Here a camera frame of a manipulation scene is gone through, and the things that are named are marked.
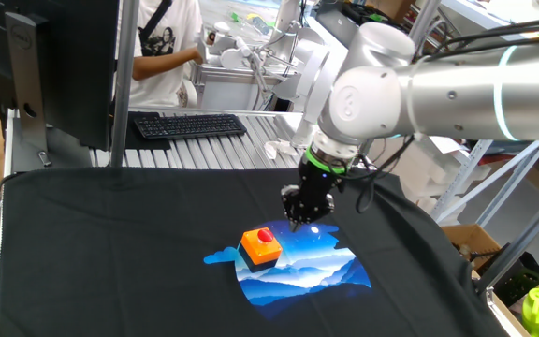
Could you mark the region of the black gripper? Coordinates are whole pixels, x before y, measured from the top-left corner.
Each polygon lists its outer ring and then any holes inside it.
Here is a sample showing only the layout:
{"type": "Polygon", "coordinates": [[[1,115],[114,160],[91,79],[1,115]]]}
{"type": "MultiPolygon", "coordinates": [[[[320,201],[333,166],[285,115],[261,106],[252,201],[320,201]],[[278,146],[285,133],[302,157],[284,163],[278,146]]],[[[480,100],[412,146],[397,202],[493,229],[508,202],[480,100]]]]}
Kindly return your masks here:
{"type": "Polygon", "coordinates": [[[286,185],[281,189],[284,214],[289,230],[297,232],[334,211],[334,198],[329,193],[336,185],[337,176],[316,166],[311,161],[299,163],[299,186],[286,185]],[[303,202],[311,202],[309,214],[303,202]]]}

